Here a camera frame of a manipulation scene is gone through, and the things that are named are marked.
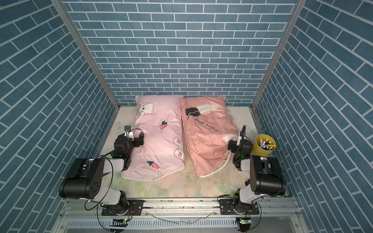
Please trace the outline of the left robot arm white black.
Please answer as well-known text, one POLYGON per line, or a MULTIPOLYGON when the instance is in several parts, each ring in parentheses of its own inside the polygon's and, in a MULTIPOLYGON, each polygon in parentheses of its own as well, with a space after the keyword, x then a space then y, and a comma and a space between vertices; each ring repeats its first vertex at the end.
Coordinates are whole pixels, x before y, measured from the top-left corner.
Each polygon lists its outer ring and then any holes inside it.
POLYGON ((144 133, 130 130, 117 137, 114 150, 96 159, 76 159, 59 188, 59 196, 92 201, 103 208, 103 216, 141 215, 143 200, 129 201, 124 191, 111 188, 115 172, 129 169, 133 149, 142 146, 144 133))

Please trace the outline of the light pink cartoon pillow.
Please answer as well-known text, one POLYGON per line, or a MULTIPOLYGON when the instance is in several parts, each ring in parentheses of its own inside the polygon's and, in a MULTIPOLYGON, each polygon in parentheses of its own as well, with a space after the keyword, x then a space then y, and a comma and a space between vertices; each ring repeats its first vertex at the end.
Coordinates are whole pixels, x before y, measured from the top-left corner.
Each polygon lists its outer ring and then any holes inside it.
POLYGON ((134 136, 144 134, 143 145, 135 147, 124 179, 159 180, 185 168, 182 143, 181 96, 136 97, 134 136))

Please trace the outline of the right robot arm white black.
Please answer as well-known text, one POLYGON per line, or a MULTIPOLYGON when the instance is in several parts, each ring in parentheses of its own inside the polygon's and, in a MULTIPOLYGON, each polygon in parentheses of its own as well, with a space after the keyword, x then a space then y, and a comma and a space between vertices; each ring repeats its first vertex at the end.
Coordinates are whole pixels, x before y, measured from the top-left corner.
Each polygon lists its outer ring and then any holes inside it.
POLYGON ((233 153, 233 165, 250 175, 245 187, 239 188, 233 197, 233 209, 238 214, 254 213, 257 201, 286 193, 287 183, 278 159, 251 155, 252 145, 245 137, 228 143, 228 150, 233 153))

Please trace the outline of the salmon feather print pillow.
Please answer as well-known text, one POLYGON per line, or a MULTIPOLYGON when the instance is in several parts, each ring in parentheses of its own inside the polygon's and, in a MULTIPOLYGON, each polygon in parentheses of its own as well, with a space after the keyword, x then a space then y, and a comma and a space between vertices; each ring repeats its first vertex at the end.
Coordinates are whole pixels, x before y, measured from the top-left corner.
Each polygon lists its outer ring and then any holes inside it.
POLYGON ((228 115, 225 96, 181 99, 181 112, 186 146, 198 177, 207 177, 223 169, 232 152, 229 141, 239 131, 228 115))

